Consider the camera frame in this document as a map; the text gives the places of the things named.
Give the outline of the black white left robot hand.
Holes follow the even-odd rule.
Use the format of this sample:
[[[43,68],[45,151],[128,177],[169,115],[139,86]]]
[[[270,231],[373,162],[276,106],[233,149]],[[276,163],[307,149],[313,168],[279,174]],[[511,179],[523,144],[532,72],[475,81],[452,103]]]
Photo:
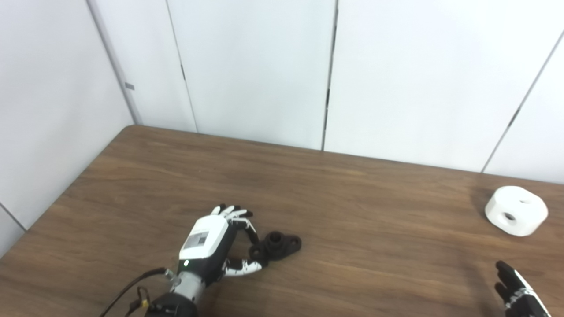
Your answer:
[[[260,240],[250,221],[253,214],[241,206],[220,204],[199,218],[181,247],[178,273],[190,273],[206,287],[225,276],[242,276],[268,267],[266,260],[230,259],[228,254],[239,231],[245,231],[253,246]]]

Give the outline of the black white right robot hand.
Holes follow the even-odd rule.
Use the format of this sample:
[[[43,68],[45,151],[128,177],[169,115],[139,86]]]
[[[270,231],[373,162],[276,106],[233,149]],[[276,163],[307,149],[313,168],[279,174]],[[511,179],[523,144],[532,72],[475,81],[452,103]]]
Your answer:
[[[550,317],[546,306],[526,279],[504,261],[495,264],[499,281],[495,291],[505,305],[506,317]]]

